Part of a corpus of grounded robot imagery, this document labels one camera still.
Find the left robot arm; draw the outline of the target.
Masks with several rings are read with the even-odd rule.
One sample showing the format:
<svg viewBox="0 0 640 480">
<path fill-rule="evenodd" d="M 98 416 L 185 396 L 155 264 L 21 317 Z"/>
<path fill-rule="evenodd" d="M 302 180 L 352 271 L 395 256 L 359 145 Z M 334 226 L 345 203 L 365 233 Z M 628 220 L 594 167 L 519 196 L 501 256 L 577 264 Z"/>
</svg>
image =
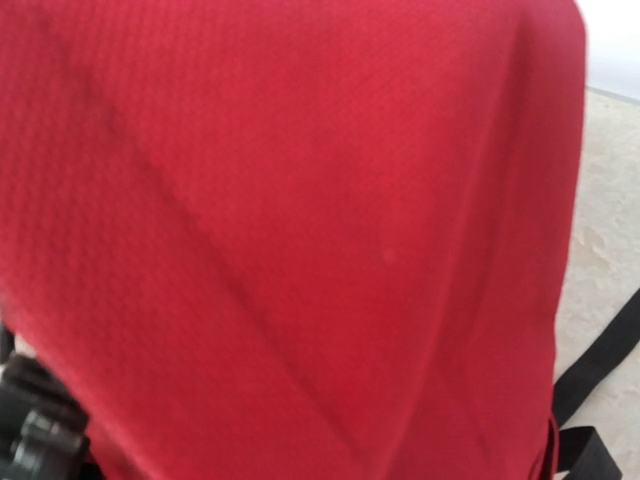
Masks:
<svg viewBox="0 0 640 480">
<path fill-rule="evenodd" d="M 1 477 L 102 479 L 90 456 L 89 416 L 37 359 L 18 353 L 1 328 Z"/>
</svg>

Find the red student backpack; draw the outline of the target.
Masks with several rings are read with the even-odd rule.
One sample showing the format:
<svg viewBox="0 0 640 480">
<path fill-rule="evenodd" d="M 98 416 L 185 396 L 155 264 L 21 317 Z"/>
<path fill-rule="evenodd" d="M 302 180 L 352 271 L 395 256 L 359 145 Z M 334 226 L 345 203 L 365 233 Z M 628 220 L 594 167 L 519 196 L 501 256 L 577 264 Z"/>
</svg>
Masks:
<svg viewBox="0 0 640 480">
<path fill-rule="evenodd" d="M 1 328 L 102 479 L 617 479 L 554 376 L 574 1 L 5 1 Z"/>
</svg>

